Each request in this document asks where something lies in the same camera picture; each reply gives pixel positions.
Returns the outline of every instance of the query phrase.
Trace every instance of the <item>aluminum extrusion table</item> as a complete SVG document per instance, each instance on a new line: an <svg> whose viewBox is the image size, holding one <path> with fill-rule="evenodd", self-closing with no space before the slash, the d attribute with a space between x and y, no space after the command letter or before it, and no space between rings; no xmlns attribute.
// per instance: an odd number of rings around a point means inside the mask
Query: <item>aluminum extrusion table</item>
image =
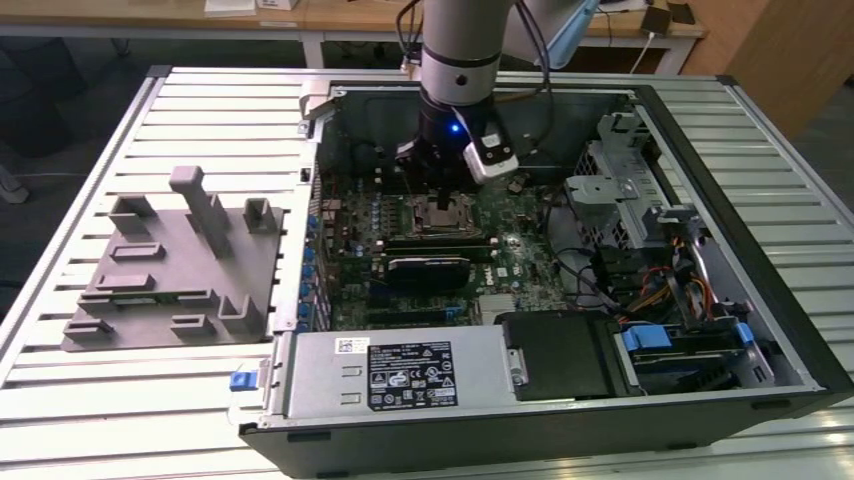
<svg viewBox="0 0 854 480"><path fill-rule="evenodd" d="M317 148L300 133L301 97L318 93L318 81L404 77L370 70L153 72L0 329L5 479L283 478L238 438L243 415L261 409L261 392L229 391L230 373L257 366L270 343L66 353L63 328L114 230L106 213L115 196L146 193L155 208L181 207L169 187L177 165L205 168L205 188L221 194L225 206L267 196L290 209L281 251L300 248L310 192L297 180ZM833 351L854 370L854 217L741 88L709 77L554 80L656 87ZM540 78L508 73L501 81ZM295 307L287 292L300 282L289 261L279 260L271 300L282 310ZM384 478L852 478L852 407L848 401L760 425L708 448Z"/></svg>

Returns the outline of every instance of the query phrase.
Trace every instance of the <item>warning label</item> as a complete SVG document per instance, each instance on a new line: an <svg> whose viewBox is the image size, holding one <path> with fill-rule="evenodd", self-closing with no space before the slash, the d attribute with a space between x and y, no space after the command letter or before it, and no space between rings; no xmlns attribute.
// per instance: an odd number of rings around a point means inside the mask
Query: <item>warning label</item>
<svg viewBox="0 0 854 480"><path fill-rule="evenodd" d="M369 406L376 412L457 406L452 342L369 347Z"/></svg>

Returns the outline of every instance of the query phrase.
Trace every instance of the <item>black cable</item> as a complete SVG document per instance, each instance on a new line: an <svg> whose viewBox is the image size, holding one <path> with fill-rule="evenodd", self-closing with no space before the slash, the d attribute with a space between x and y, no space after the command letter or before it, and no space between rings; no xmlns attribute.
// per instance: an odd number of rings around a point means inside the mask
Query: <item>black cable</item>
<svg viewBox="0 0 854 480"><path fill-rule="evenodd" d="M398 43L401 44L401 51L406 54L406 52L409 51L409 45L406 44L406 42L404 41L404 31L401 29L401 21L404 20L404 17L406 16L408 12L410 10L413 10L413 18L416 18L416 5L418 5L418 3L422 0L410 0L410 3L408 3L404 8L401 9L401 11L398 12L398 16L396 17L396 31L398 32Z"/></svg>
<svg viewBox="0 0 854 480"><path fill-rule="evenodd" d="M561 187L558 187L558 190L556 191L560 192L564 189L564 185L561 185ZM590 291L600 297L600 299L602 300L602 303L605 304L605 307L612 310L613 313L621 313L624 315L626 315L628 310L622 307L622 305L620 305L614 299L612 299L612 297L609 297L605 292L600 289L600 287L597 286L596 282L593 280L590 280L588 277L585 277L576 269L573 269L564 260L561 260L561 257L558 257L558 255L556 254L554 248L552 246L552 241L549 239L549 220L552 218L552 210L554 208L554 198L550 199L549 201L549 208L546 209L546 218L545 218L545 226L544 226L544 237L546 239L546 250L552 256L552 258L554 258L556 262L558 263L558 265L561 266L561 268L564 269L564 271L566 273L569 273L573 277L576 277L576 279L581 282L584 282L589 287L590 287Z"/></svg>
<svg viewBox="0 0 854 480"><path fill-rule="evenodd" d="M609 22L609 48L612 48L612 45L614 45L614 30L612 30L612 14L605 10L602 10L602 7L597 7L597 9L600 10L600 13L605 13L605 18Z"/></svg>
<svg viewBox="0 0 854 480"><path fill-rule="evenodd" d="M546 114L546 127L540 134L540 138L536 143L542 143L549 137L552 133L552 129L554 126L556 120L556 97L554 92L552 91L552 59L549 55L549 44L546 43L546 38L544 36L544 31L540 28L540 24L537 23L537 19L534 18L534 14L529 9L529 6L524 1L517 3L517 10L520 12L520 19L522 20L522 26L525 27L525 31L529 35L532 43L534 44L534 49L537 50L537 56L540 58L541 70L544 72L544 89L546 90L546 95L549 95L549 104L548 104L548 114Z"/></svg>
<svg viewBox="0 0 854 480"><path fill-rule="evenodd" d="M413 58L413 54L416 53L418 39L422 36L424 31L425 31L425 17L422 16L422 21L418 24L418 32L416 32L416 38L410 40L410 45L408 46L406 55L408 57L410 57L410 59Z"/></svg>

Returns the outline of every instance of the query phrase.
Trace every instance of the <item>table leg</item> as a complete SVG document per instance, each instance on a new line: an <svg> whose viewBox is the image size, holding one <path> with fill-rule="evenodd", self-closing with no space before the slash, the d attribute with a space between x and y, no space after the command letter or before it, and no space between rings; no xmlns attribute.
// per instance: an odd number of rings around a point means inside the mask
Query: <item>table leg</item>
<svg viewBox="0 0 854 480"><path fill-rule="evenodd" d="M127 57L131 54L131 40L127 38L111 38L113 48L117 50L117 55Z"/></svg>
<svg viewBox="0 0 854 480"><path fill-rule="evenodd" d="M656 73L658 75L680 75L682 66L692 54L694 43L697 43L697 39L674 38L669 43L670 45L665 51L665 56L662 57L662 61L658 63L658 68L656 69Z"/></svg>
<svg viewBox="0 0 854 480"><path fill-rule="evenodd" d="M304 32L301 34L301 42L304 42L306 66L309 68L324 68L324 33Z"/></svg>
<svg viewBox="0 0 854 480"><path fill-rule="evenodd" d="M25 203L30 191L22 185L22 182L13 176L10 171L0 165L0 198L10 203Z"/></svg>

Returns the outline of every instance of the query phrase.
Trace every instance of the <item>metal frame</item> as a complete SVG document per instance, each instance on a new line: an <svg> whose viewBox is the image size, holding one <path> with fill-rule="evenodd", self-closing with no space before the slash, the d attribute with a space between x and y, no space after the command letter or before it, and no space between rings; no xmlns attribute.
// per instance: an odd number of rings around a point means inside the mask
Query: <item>metal frame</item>
<svg viewBox="0 0 854 480"><path fill-rule="evenodd" d="M58 332L67 316L58 313L69 311L69 302L74 304L81 285L91 275L89 264L79 262L98 258L103 252L103 240L86 240L83 236L98 237L113 231L110 222L94 215L106 212L105 192L139 191L139 185L157 187L154 173L181 160L142 159L119 152L133 150L131 127L147 116L149 107L158 102L155 108L163 108L165 100L170 105L177 100L197 103L206 97L222 105L234 95L243 95L237 92L257 92L246 97L246 111L237 116L246 118L255 109L261 120L271 108L300 111L301 84L310 79L369 83L406 80L398 72L372 70L174 68L157 94L157 84L163 80L146 81L22 292L14 315L0 328L5 478L214 475L238 479L246 474L253 478L282 478L277 467L246 448L237 436L237 424L257 418L263 409L261 392L227 392L229 373L254 368L270 356L273 345L66 354L58 351ZM536 73L504 73L500 78L502 83L538 80ZM739 87L724 86L710 77L557 75L556 81L649 83L656 87L837 358L854 371L851 212L759 110L735 95L732 90ZM254 101L253 95L271 98L269 105ZM282 128L290 131L297 124ZM277 148L281 153L265 157L205 157L209 171L223 172L214 190L225 192L226 197L238 197L241 194L231 192L242 182L258 182L259 188L275 186L254 172L277 161L293 160L289 147ZM688 200L677 171L666 164L662 168L678 196ZM229 177L226 172L243 173ZM282 201L291 198L289 193L275 195ZM281 295L278 287L274 286L274 296ZM616 475L620 471L618 476L644 479L713 479L725 475L847 478L854 465L852 406L854 402L847 401L804 418L759 425L706 448L522 462L396 477L478 476L510 480L525 476L534 480Z"/></svg>
<svg viewBox="0 0 854 480"><path fill-rule="evenodd" d="M98 25L0 25L5 35L91 38L153 38L186 40L298 40L304 44L306 65L309 68L325 68L324 42L397 42L394 32L317 31L300 30L290 22L267 22L267 29L219 29L219 28L169 28L169 27L125 27ZM646 37L585 37L582 47L644 48ZM656 73L678 75L692 54L697 37L656 37L650 48L665 49L666 53L658 64Z"/></svg>

